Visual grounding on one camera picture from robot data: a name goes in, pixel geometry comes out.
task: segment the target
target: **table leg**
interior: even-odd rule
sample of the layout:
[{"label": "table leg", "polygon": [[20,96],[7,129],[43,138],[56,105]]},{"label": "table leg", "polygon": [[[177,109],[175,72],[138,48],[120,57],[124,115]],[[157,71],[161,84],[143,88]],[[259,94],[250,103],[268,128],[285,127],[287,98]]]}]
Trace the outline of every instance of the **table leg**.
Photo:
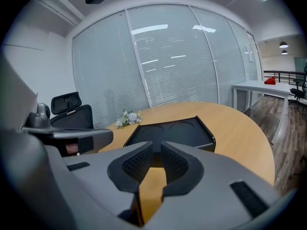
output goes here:
[{"label": "table leg", "polygon": [[234,105],[233,105],[234,109],[236,109],[237,101],[238,101],[238,100],[237,100],[236,88],[234,88]]},{"label": "table leg", "polygon": [[279,120],[277,130],[276,130],[274,137],[271,141],[272,144],[274,144],[276,142],[276,140],[279,136],[280,130],[281,130],[283,123],[284,123],[284,120],[286,119],[286,116],[287,116],[287,111],[288,111],[288,95],[285,96],[284,99],[283,99],[283,111],[282,111],[282,115],[281,115],[280,120]]},{"label": "table leg", "polygon": [[253,100],[253,91],[250,91],[249,92],[249,110],[251,109],[251,103],[252,103],[252,100]]}]

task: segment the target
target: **red bag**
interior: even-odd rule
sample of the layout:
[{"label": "red bag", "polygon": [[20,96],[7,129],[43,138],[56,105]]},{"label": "red bag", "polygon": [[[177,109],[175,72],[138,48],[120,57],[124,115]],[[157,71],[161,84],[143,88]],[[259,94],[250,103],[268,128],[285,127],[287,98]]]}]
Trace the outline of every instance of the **red bag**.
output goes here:
[{"label": "red bag", "polygon": [[267,79],[264,83],[275,85],[276,84],[275,77]]}]

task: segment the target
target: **white desk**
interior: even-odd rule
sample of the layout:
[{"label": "white desk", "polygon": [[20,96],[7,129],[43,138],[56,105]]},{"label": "white desk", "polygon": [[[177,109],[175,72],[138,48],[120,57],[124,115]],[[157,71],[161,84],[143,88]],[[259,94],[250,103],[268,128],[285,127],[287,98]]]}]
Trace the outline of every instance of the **white desk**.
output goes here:
[{"label": "white desk", "polygon": [[249,103],[249,109],[251,109],[251,101],[252,101],[252,93],[255,92],[261,92],[265,94],[274,94],[283,97],[283,111],[282,115],[279,120],[279,124],[277,127],[277,130],[274,134],[274,137],[271,141],[272,144],[276,141],[278,138],[278,134],[281,130],[281,127],[283,125],[283,122],[287,115],[288,110],[288,95],[290,94],[290,88],[287,83],[279,83],[277,82],[276,85],[270,85],[270,84],[264,84],[262,81],[257,80],[248,80],[245,82],[237,83],[233,85],[234,88],[234,108],[237,108],[237,90],[244,90],[249,91],[248,92],[248,103]]}]

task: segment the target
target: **wooden floor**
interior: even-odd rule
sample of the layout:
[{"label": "wooden floor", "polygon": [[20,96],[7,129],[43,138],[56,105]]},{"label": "wooden floor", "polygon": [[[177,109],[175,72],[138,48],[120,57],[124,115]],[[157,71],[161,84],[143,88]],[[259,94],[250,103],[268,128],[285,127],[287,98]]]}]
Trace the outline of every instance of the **wooden floor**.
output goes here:
[{"label": "wooden floor", "polygon": [[[270,142],[282,108],[283,99],[264,96],[245,114],[258,124]],[[305,167],[299,161],[303,155],[307,155],[307,107],[290,103],[287,124],[283,125],[278,141],[271,144],[275,161],[275,188],[282,195],[299,183],[299,176],[291,180],[289,176],[301,172]]]}]

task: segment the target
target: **green board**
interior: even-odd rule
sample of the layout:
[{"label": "green board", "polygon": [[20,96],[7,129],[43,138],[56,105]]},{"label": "green board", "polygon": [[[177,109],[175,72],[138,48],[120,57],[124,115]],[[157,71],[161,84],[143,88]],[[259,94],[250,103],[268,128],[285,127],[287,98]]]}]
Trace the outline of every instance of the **green board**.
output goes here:
[{"label": "green board", "polygon": [[306,57],[294,57],[295,71],[304,72],[304,68],[307,64]]}]

